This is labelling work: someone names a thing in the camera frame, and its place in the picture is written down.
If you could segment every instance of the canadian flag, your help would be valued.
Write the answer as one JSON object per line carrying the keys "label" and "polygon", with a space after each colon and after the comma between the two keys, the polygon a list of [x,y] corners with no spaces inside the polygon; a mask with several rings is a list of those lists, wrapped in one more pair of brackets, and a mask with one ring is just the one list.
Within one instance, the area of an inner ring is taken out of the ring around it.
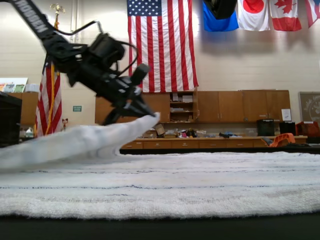
{"label": "canadian flag", "polygon": [[320,0],[305,0],[309,28],[320,19]]}
{"label": "canadian flag", "polygon": [[249,31],[270,30],[268,0],[238,0],[238,24]]}
{"label": "canadian flag", "polygon": [[302,29],[298,18],[298,0],[270,0],[270,13],[275,30],[298,31]]}

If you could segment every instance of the black cable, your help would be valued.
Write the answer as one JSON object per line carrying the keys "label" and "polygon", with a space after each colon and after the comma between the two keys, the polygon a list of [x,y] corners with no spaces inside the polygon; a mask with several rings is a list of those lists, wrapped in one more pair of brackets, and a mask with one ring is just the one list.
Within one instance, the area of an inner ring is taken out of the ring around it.
{"label": "black cable", "polygon": [[101,23],[100,23],[99,21],[97,21],[97,20],[91,21],[91,22],[87,23],[86,25],[80,27],[79,29],[77,29],[77,30],[75,30],[75,31],[73,31],[73,32],[64,32],[64,31],[61,31],[61,30],[59,30],[59,29],[56,29],[56,28],[55,28],[55,29],[56,29],[56,31],[57,31],[58,33],[61,33],[61,34],[63,34],[63,35],[67,35],[67,36],[72,36],[72,35],[75,35],[75,34],[81,32],[82,30],[90,27],[90,26],[93,25],[93,24],[98,24],[98,28],[99,28],[100,33],[103,33]]}
{"label": "black cable", "polygon": [[127,71],[127,70],[137,61],[137,59],[138,59],[138,50],[137,50],[137,48],[136,48],[135,46],[133,46],[132,44],[130,44],[130,43],[128,43],[128,42],[124,42],[124,41],[118,41],[118,42],[119,42],[120,44],[122,44],[122,45],[127,45],[127,46],[133,48],[133,49],[135,50],[135,52],[136,52],[136,55],[135,55],[134,60],[133,60],[124,70],[122,70],[122,71],[119,73],[118,76],[120,76],[120,75],[122,75],[125,71]]}

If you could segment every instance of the white brick wall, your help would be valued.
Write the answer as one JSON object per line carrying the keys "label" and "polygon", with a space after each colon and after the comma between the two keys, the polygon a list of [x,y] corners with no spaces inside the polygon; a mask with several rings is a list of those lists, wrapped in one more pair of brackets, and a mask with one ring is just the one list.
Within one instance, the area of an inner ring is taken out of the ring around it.
{"label": "white brick wall", "polygon": [[[54,22],[50,0],[34,0],[40,10]],[[72,0],[60,0],[66,14],[59,18],[59,28],[71,29]],[[7,3],[0,3],[0,77],[28,77],[39,83],[45,53],[28,26]],[[99,20],[105,32],[128,40],[125,0],[80,0],[82,26]],[[202,1],[193,0],[195,59],[201,91],[241,89],[289,90],[293,120],[300,121],[298,92],[320,91],[320,21],[308,29],[304,1],[299,1],[302,30],[298,32],[205,32]],[[80,34],[80,42],[90,44],[98,34],[91,26]],[[120,67],[128,64],[126,55]],[[73,124],[94,124],[94,93],[80,83],[70,88],[62,77],[63,117]],[[82,112],[72,112],[82,105]]]}

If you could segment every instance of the towel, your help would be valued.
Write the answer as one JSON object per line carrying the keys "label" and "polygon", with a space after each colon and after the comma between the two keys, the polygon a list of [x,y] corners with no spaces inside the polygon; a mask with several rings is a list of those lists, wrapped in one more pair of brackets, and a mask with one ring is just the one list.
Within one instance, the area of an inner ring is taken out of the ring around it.
{"label": "towel", "polygon": [[0,215],[126,220],[320,210],[319,155],[119,153],[158,119],[79,126],[1,150]]}

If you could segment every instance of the green sign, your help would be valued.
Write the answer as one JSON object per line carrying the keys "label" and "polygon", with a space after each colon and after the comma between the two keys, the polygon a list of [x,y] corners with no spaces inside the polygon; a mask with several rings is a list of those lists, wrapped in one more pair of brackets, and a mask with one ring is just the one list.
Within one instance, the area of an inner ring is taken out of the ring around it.
{"label": "green sign", "polygon": [[82,106],[73,106],[73,111],[74,112],[81,112],[82,111]]}

